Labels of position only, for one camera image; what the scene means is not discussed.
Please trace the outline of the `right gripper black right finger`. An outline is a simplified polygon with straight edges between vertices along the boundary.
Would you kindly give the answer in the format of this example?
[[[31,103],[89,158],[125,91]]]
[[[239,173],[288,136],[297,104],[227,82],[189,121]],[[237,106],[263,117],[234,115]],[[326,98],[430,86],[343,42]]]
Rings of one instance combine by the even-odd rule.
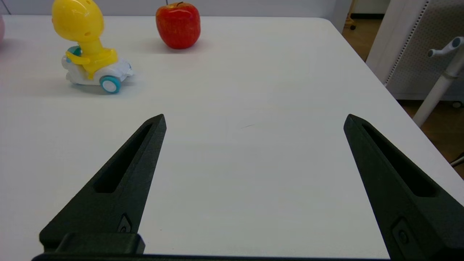
[[[464,208],[365,119],[344,133],[393,260],[462,260]]]

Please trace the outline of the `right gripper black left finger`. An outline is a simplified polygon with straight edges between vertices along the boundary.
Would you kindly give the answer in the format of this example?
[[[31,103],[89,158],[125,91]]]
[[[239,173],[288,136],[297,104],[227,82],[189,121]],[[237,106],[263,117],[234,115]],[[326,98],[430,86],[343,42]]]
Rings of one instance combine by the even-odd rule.
[[[163,114],[145,121],[40,231],[44,250],[72,232],[137,232],[166,130]]]

